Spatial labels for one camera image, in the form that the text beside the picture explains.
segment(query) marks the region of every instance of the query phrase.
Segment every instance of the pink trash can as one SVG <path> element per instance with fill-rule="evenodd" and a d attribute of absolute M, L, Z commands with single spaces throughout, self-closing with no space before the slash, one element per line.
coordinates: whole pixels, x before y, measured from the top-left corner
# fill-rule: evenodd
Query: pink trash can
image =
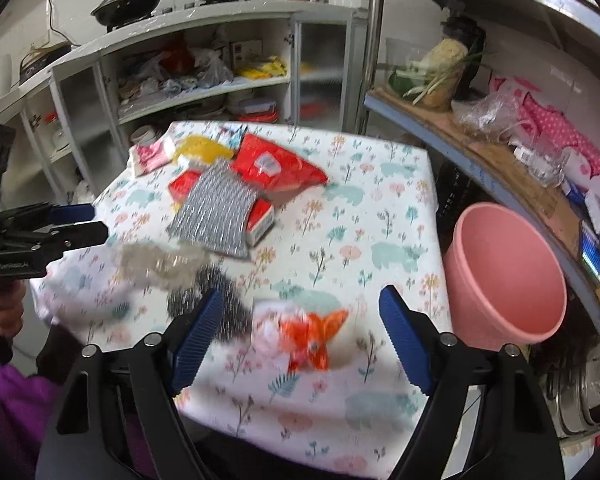
<path fill-rule="evenodd" d="M 558 260 L 510 209 L 487 202 L 468 207 L 444 266 L 454 333 L 469 346 L 538 343 L 562 323 L 567 291 Z"/>

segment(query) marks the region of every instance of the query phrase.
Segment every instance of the screw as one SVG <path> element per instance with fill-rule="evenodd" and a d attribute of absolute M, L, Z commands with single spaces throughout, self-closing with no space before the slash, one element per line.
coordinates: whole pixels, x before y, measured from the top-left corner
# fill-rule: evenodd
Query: screw
<path fill-rule="evenodd" d="M 157 332 L 153 332 L 147 335 L 143 341 L 146 346 L 158 346 L 162 341 L 162 336 Z"/>
<path fill-rule="evenodd" d="M 458 342 L 458 338 L 454 336 L 451 332 L 443 332 L 440 334 L 440 342 L 444 346 L 455 346 Z"/>
<path fill-rule="evenodd" d="M 96 345 L 87 345 L 82 349 L 82 357 L 93 357 L 97 351 L 98 347 Z"/>
<path fill-rule="evenodd" d="M 509 357 L 518 357 L 520 355 L 520 348 L 512 343 L 504 345 L 504 353 Z"/>

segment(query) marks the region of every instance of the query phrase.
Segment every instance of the hand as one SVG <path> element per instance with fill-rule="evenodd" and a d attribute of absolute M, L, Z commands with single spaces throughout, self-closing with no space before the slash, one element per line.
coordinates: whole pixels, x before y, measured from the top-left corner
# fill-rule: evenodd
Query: hand
<path fill-rule="evenodd" d="M 0 336 L 15 337 L 22 330 L 22 300 L 25 292 L 25 285 L 21 280 L 0 290 Z"/>

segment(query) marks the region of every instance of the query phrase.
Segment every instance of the floral tablecloth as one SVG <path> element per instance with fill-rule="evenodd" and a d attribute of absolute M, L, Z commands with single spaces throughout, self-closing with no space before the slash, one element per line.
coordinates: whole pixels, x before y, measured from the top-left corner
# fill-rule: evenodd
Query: floral tablecloth
<path fill-rule="evenodd" d="M 201 122 L 194 131 L 240 126 Z M 278 208 L 250 261 L 222 258 L 221 265 L 245 304 L 293 300 L 321 315 L 349 309 L 349 319 L 330 343 L 329 372 L 287 374 L 249 342 L 214 343 L 176 404 L 185 416 L 290 460 L 386 478 L 426 397 L 407 381 L 388 339 L 379 291 L 394 284 L 411 308 L 429 314 L 439 330 L 451 329 L 427 153 L 292 126 L 252 124 L 250 131 L 322 167 L 330 183 Z M 162 332 L 169 322 L 166 292 L 123 286 L 112 254 L 126 242 L 173 245 L 164 231 L 174 215 L 167 185 L 179 173 L 166 166 L 132 179 L 126 170 L 113 181 L 95 204 L 110 229 L 107 244 L 49 265 L 49 275 L 32 283 L 39 311 L 62 317 L 81 302 L 65 323 L 104 351 Z"/>

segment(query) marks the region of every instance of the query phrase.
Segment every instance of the small red and white box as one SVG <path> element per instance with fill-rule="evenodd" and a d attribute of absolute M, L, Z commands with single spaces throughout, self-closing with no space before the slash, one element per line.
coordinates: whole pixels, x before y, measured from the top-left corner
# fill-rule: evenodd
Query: small red and white box
<path fill-rule="evenodd" d="M 185 201 L 200 175 L 201 173 L 197 171 L 185 171 L 169 184 L 169 193 L 175 203 L 182 204 Z M 247 245 L 250 247 L 255 246 L 264 236 L 264 233 L 273 225 L 275 219 L 274 207 L 266 200 L 257 199 L 247 218 Z"/>

